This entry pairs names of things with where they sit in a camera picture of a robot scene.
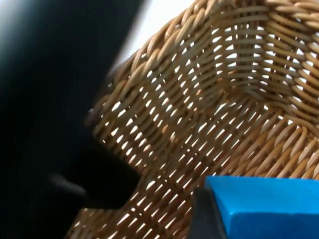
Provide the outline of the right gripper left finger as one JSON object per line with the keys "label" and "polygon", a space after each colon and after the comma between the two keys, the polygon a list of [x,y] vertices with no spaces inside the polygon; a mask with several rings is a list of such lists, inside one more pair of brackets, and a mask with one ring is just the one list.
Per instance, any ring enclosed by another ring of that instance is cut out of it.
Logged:
{"label": "right gripper left finger", "polygon": [[86,208],[119,209],[130,199],[140,174],[101,145],[83,153],[83,188]]}

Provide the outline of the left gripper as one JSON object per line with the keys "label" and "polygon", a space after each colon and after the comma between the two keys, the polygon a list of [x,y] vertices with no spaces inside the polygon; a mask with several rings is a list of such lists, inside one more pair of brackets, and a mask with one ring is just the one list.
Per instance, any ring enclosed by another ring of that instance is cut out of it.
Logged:
{"label": "left gripper", "polygon": [[85,117],[141,5],[1,1],[1,238],[61,239],[85,207]]}

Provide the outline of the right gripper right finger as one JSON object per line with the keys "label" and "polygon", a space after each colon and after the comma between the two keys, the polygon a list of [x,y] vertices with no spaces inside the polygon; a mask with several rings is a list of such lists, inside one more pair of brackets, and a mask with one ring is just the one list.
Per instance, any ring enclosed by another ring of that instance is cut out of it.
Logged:
{"label": "right gripper right finger", "polygon": [[223,220],[213,192],[196,188],[192,207],[193,239],[226,239]]}

